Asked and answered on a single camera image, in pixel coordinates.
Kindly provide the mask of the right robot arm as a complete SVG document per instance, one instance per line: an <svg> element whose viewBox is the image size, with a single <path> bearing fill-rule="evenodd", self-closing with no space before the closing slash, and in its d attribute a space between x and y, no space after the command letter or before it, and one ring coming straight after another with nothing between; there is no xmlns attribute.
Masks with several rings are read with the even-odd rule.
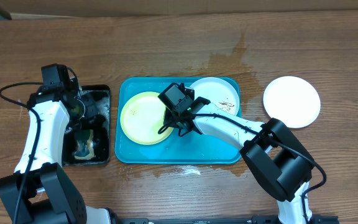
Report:
<svg viewBox="0 0 358 224"><path fill-rule="evenodd" d="M281 223L310 223L306 198L315 161L283 122L249 121L223 111L184 84L171 83L158 96L165 105L163 126L218 138L239 150L258 184L279 207Z"/></svg>

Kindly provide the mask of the green yellow sponge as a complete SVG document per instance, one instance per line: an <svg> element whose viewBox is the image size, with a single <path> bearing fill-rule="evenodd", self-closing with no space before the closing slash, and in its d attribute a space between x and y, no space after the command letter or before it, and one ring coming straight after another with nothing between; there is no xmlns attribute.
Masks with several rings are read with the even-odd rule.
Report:
<svg viewBox="0 0 358 224"><path fill-rule="evenodd" d="M77 160L90 160L95 157L93 144L93 130L79 130L75 133L76 151L74 158Z"/></svg>

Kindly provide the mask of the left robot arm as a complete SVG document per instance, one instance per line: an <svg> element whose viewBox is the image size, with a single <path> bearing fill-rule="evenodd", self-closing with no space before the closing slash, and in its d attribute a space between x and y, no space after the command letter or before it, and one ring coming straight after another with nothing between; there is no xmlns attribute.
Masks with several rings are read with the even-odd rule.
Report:
<svg viewBox="0 0 358 224"><path fill-rule="evenodd" d="M1 201L13 223L116 223L110 209L87 206L63 170L109 160L110 88L80 85L65 65L41 72L25 104L30 125L21 159L0 179Z"/></svg>

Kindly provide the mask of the white plate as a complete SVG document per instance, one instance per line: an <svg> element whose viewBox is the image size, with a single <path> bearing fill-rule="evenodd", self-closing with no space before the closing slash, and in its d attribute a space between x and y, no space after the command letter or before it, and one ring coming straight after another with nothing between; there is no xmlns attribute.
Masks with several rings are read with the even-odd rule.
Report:
<svg viewBox="0 0 358 224"><path fill-rule="evenodd" d="M240 89L233 79L206 77L195 81L190 87L195 91L195 98L206 98L225 112L241 115Z"/></svg>
<svg viewBox="0 0 358 224"><path fill-rule="evenodd" d="M289 128L310 125L321 110L321 100L313 85L294 76L284 76L270 82L264 90L262 101L267 114Z"/></svg>

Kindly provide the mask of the yellow-green plate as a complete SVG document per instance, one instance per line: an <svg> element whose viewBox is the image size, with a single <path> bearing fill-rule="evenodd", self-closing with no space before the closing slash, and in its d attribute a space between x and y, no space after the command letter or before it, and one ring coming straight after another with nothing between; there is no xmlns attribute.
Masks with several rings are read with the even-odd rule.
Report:
<svg viewBox="0 0 358 224"><path fill-rule="evenodd" d="M169 137L173 128L168 127L162 134L165 105L158 98L159 93L145 91L130 98L121 110L120 125L124 134L133 142L153 145Z"/></svg>

